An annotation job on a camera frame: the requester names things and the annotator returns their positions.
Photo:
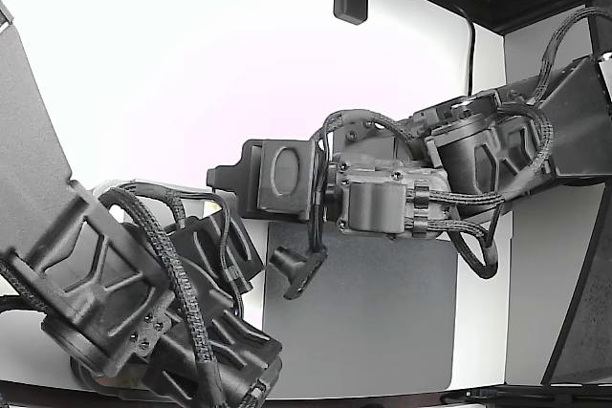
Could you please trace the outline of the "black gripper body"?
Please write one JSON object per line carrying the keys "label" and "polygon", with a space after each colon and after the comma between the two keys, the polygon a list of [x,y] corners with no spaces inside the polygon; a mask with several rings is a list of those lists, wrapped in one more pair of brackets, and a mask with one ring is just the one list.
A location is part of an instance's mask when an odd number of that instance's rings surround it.
{"label": "black gripper body", "polygon": [[316,148],[308,140],[249,140],[243,145],[237,196],[253,218],[309,218]]}

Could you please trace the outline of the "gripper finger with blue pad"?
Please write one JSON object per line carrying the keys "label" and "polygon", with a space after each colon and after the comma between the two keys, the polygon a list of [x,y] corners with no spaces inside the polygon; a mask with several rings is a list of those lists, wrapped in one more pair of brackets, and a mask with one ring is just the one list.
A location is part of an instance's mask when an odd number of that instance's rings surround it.
{"label": "gripper finger with blue pad", "polygon": [[211,189],[236,190],[240,184],[240,168],[236,165],[219,165],[207,171],[207,186]]}

